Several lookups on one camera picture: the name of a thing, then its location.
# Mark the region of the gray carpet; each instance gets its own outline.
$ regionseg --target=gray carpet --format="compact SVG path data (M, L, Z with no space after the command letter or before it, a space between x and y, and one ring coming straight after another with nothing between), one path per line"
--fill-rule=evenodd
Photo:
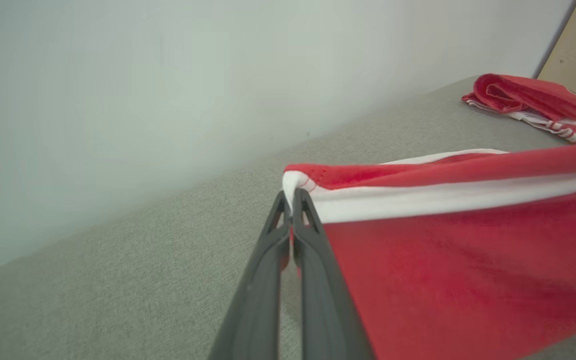
M0 267L0 360L205 359L286 164L374 164L470 148L565 144L462 104L473 80ZM300 358L294 265L282 280L281 358L294 360ZM576 336L531 359L576 359Z

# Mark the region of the folded red shirt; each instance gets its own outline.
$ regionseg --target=folded red shirt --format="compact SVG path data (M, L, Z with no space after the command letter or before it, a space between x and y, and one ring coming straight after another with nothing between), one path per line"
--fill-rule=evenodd
M524 121L576 144L576 93L554 82L487 73L462 101Z

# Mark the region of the white wall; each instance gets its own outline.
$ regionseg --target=white wall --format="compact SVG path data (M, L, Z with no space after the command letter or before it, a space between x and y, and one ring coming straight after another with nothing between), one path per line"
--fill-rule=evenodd
M393 100L532 76L570 3L0 0L0 265Z

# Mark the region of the folded red clothing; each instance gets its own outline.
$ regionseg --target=folded red clothing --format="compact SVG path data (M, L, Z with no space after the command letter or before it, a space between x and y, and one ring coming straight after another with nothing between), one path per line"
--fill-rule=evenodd
M462 96L473 107L524 121L576 144L576 93L554 82L487 73Z
M576 146L291 164L380 360L515 360L576 333Z

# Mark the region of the white trim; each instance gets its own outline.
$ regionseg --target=white trim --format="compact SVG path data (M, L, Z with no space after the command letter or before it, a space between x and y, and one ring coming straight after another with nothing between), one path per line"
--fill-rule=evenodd
M475 100L466 100L466 103L468 105L471 105L472 107L487 110L490 112L496 112L492 107L487 107L486 105L477 102ZM572 144L576 144L576 132L574 132L574 130L569 127L562 129L562 124L576 125L576 121L573 121L569 118L565 118L560 121L551 121L539 114L530 111L514 111L500 115L510 117L518 121L523 121L524 123L532 126L533 128L537 128L539 130L546 130L546 132L558 135L566 139L567 141L571 142Z
M292 207L297 186L309 182L301 171L286 171L283 191ZM346 223L446 214L530 203L576 193L576 173L411 187L313 186L310 196L322 223Z
M401 159L395 161L384 162L381 165L394 165L394 164L427 164L436 162L441 159L455 157L457 155L465 154L507 154L507 151L495 150L494 148L471 148L469 150L448 151L440 153L431 153L430 155L423 155L418 157L410 157L409 159ZM293 198L295 197L295 189L300 187L306 189L307 192L313 191L317 184L308 175L301 171L285 171L281 179L284 196L288 201L290 210L293 209Z
M441 159L446 159L450 157L456 157L457 155L466 154L507 154L508 151L494 150L494 148L471 148L469 150L460 151L448 151L440 153L432 153L430 155L424 155L419 157L411 157L409 159L395 160L384 162L384 165L391 164L427 164L439 161Z

